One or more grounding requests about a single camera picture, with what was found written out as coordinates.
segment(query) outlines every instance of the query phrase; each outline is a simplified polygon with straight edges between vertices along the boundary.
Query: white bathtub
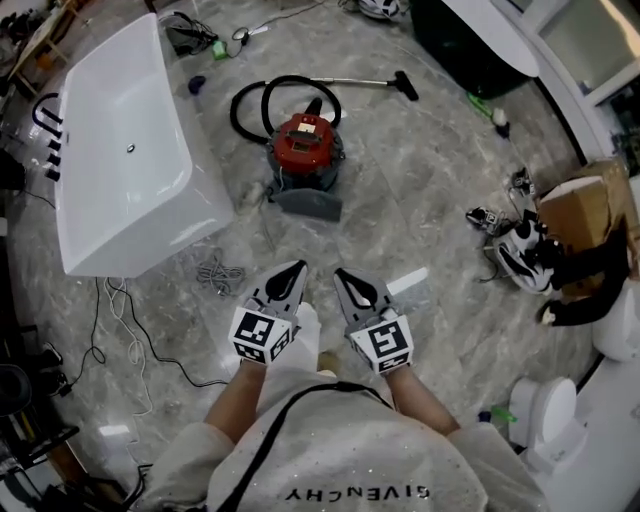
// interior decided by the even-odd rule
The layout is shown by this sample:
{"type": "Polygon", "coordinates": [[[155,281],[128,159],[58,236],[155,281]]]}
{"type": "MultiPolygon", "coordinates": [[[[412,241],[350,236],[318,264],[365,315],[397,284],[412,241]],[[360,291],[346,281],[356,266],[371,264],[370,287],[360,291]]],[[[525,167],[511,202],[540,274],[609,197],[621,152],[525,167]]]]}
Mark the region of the white bathtub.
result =
{"type": "MultiPolygon", "coordinates": [[[[177,72],[172,83],[186,89],[177,72]]],[[[195,110],[172,94],[154,14],[68,73],[60,117],[56,220],[67,274],[135,277],[232,220],[195,110]]]]}

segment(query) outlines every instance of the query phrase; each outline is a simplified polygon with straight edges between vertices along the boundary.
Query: black strap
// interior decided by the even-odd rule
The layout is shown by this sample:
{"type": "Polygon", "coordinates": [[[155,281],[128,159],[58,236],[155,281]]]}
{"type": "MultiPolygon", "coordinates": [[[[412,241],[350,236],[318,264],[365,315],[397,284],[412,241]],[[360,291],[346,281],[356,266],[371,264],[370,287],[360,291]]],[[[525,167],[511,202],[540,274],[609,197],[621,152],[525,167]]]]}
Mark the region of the black strap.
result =
{"type": "Polygon", "coordinates": [[[287,418],[289,409],[291,409],[291,407],[293,407],[293,404],[295,404],[303,396],[308,395],[309,393],[313,393],[314,391],[340,391],[341,393],[358,393],[364,391],[373,395],[380,401],[380,403],[382,403],[389,409],[392,409],[387,401],[384,400],[384,398],[382,398],[375,389],[363,386],[362,384],[355,384],[353,382],[338,381],[331,384],[318,384],[316,386],[311,386],[307,389],[299,391],[289,399],[286,405],[276,416],[276,419],[273,420],[273,423],[269,427],[267,434],[264,436],[262,444],[258,448],[258,451],[253,457],[253,460],[249,464],[249,467],[245,471],[244,475],[242,475],[240,482],[238,482],[238,485],[236,485],[233,492],[218,508],[217,512],[235,512],[236,510],[238,510],[240,501],[242,500],[247,487],[249,487],[251,480],[253,480],[256,472],[260,469],[260,466],[262,466],[262,463],[266,460],[269,452],[271,451],[271,448],[273,448],[273,443],[275,442],[276,437],[278,436],[278,433],[282,428],[282,425],[284,425],[284,420],[287,418]]]}

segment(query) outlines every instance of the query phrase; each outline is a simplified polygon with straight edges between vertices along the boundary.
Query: marble floor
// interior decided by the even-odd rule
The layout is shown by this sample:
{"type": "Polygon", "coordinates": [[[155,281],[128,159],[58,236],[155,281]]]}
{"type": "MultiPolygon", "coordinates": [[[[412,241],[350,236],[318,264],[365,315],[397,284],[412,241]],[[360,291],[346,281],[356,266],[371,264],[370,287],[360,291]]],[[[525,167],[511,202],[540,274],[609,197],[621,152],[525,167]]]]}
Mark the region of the marble floor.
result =
{"type": "MultiPolygon", "coordinates": [[[[275,0],[158,3],[207,23],[224,40],[237,27],[255,27],[279,13],[275,0]]],[[[284,9],[308,5],[305,0],[282,3],[284,9]]],[[[60,44],[71,56],[69,66],[145,12],[141,1],[91,2],[81,12],[88,25],[75,22],[60,44]]],[[[371,377],[343,341],[345,322],[331,274],[337,266],[352,266],[391,281],[426,267],[429,301],[409,316],[416,341],[414,368],[463,423],[474,421],[484,407],[505,402],[520,376],[581,377],[593,358],[590,328],[542,327],[534,316],[544,298],[527,295],[508,280],[480,284],[478,278],[490,275],[492,268],[481,253],[482,236],[464,217],[478,205],[514,217],[506,184],[521,165],[540,188],[578,167],[560,122],[535,84],[492,102],[511,121],[511,142],[505,141],[413,40],[408,19],[376,23],[342,11],[334,0],[274,21],[236,59],[214,61],[206,51],[181,64],[189,76],[207,79],[194,101],[237,216],[223,231],[129,280],[136,315],[158,353],[181,360],[194,380],[230,377],[233,358],[226,334],[235,302],[196,281],[197,265],[221,248],[225,263],[244,267],[250,277],[290,259],[307,260],[311,271],[305,299],[322,322],[321,347],[338,352],[344,378],[381,388],[384,383],[371,377]],[[337,189],[344,200],[340,223],[252,204],[251,188],[266,183],[269,172],[263,149],[240,138],[229,124],[229,104],[240,88],[289,73],[387,79],[398,69],[410,76],[418,103],[388,89],[333,88],[346,113],[340,126],[347,153],[337,189]]],[[[46,91],[61,86],[69,66],[57,68],[46,91]]],[[[258,96],[248,98],[240,112],[255,130],[258,96]]],[[[306,106],[309,98],[304,88],[274,93],[274,124],[306,106]]],[[[30,189],[53,200],[53,187],[41,172],[45,138],[29,124],[29,111],[20,99],[10,105],[7,122],[27,144],[10,144],[9,149],[30,170],[30,189]]],[[[8,218],[18,316],[23,323],[36,323],[41,339],[55,344],[71,379],[89,346],[94,279],[64,274],[54,211],[46,203],[25,195],[10,198],[8,218]]],[[[128,311],[124,318],[130,320],[128,311]]],[[[73,392],[55,399],[63,417],[81,428],[71,444],[89,471],[125,485],[135,480],[126,450],[137,437],[132,414],[148,407],[140,366],[127,358],[130,341],[102,292],[95,344],[106,354],[106,364],[89,357],[73,392]],[[109,425],[126,429],[104,435],[100,429],[109,425]]],[[[154,407],[136,418],[140,441],[129,447],[139,463],[153,462],[184,425],[203,417],[221,390],[194,388],[175,366],[159,364],[147,353],[145,379],[154,407]]]]}

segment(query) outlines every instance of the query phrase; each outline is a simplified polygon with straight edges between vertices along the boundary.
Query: vacuum wand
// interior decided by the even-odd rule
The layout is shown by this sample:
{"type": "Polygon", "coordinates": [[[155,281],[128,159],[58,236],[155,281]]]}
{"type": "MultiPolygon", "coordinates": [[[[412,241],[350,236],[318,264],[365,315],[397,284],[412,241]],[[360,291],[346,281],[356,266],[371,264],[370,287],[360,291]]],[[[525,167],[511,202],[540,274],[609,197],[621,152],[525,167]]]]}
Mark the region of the vacuum wand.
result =
{"type": "Polygon", "coordinates": [[[396,71],[395,80],[358,80],[357,78],[312,78],[315,82],[322,84],[354,84],[354,85],[372,85],[376,87],[395,87],[404,93],[410,101],[418,101],[419,96],[409,77],[404,71],[396,71]]]}

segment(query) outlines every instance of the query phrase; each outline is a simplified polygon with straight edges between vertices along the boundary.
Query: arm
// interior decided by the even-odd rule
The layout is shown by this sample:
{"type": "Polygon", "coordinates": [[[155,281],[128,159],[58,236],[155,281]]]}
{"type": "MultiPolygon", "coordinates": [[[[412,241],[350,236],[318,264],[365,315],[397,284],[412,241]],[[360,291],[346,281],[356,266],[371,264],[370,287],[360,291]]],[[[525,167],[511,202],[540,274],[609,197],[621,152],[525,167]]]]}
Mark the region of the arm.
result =
{"type": "Polygon", "coordinates": [[[418,420],[443,436],[460,428],[444,405],[407,365],[386,375],[387,384],[401,414],[418,420]]]}
{"type": "Polygon", "coordinates": [[[256,407],[267,367],[243,360],[237,373],[209,409],[204,422],[237,444],[256,421],[256,407]]]}

